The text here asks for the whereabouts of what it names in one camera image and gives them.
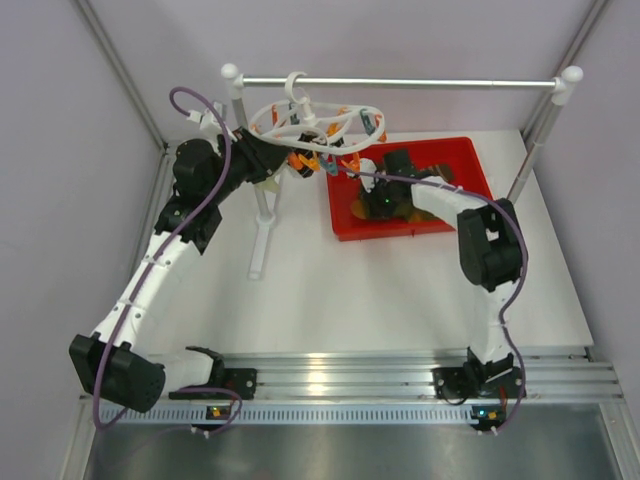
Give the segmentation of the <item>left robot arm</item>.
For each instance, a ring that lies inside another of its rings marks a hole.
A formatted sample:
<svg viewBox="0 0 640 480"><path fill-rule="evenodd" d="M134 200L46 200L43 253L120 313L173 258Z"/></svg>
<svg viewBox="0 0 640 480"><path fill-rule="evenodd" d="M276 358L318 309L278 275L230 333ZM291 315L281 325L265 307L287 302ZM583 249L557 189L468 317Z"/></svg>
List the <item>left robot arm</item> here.
<svg viewBox="0 0 640 480"><path fill-rule="evenodd" d="M167 394L214 397L223 391L220 354L198 346L159 353L154 336L170 324L171 301L221 224L220 204L243 184L267 180L291 153L244 128L177 147L172 194L139 267L105 319L91 334L75 336L69 347L95 408L106 400L146 413Z"/></svg>

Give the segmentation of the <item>white round clip hanger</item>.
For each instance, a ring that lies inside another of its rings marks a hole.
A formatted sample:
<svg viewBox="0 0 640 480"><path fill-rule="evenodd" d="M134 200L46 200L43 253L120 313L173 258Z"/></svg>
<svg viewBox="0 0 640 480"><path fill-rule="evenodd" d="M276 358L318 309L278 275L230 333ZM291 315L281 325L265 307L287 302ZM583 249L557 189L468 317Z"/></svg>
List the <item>white round clip hanger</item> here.
<svg viewBox="0 0 640 480"><path fill-rule="evenodd" d="M345 156L387 141L386 120L377 108L316 102L296 82L306 74L290 73L285 98L258 110L249 132L276 146Z"/></svg>

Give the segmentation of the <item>orange clothes peg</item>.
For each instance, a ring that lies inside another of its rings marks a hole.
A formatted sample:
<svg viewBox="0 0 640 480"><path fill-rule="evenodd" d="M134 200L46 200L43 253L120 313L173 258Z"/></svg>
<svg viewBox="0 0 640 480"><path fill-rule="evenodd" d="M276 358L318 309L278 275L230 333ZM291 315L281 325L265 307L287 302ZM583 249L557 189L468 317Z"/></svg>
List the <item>orange clothes peg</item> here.
<svg viewBox="0 0 640 480"><path fill-rule="evenodd" d="M288 155L287 161L289 166L300 174L307 171L317 172L320 170L320 165L316 156L308 158L302 154L292 152Z"/></svg>

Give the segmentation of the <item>olive green striped sock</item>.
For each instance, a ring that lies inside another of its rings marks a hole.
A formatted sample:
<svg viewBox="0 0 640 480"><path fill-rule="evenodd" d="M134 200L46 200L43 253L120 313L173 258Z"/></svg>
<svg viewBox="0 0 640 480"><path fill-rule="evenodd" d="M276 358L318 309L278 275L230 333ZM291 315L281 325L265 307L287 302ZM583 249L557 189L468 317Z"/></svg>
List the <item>olive green striped sock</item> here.
<svg viewBox="0 0 640 480"><path fill-rule="evenodd" d="M373 205L362 199L354 200L350 204L351 214L366 221L402 220L406 223L421 223L433 221L436 217L427 211L416 208L410 202L391 202Z"/></svg>

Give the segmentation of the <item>black white striped sock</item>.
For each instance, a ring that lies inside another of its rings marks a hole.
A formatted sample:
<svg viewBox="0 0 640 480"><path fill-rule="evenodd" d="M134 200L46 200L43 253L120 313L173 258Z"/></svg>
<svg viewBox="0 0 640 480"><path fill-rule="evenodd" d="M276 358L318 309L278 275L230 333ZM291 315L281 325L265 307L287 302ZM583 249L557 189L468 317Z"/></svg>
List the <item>black white striped sock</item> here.
<svg viewBox="0 0 640 480"><path fill-rule="evenodd" d="M326 142L317 134L305 132L298 138L303 143L311 143L313 145L325 145ZM302 178L309 178L315 172L322 169L321 158L322 152L315 150L294 148L287 156L287 164L289 168Z"/></svg>

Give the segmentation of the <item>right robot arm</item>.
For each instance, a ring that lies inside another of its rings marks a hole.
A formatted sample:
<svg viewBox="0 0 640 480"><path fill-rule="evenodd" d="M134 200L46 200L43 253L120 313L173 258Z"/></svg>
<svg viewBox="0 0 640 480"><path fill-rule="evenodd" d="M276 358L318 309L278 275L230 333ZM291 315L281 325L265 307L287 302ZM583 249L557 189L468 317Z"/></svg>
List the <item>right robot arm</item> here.
<svg viewBox="0 0 640 480"><path fill-rule="evenodd" d="M462 366L435 371L437 397L451 405L481 397L506 400L509 388L524 383L522 357L505 313L519 295L528 259L512 203L454 185L446 164L418 168L406 149L385 154L380 164L359 158L356 175L361 183L351 206L356 217L436 218L457 234L460 268L474 293L471 337Z"/></svg>

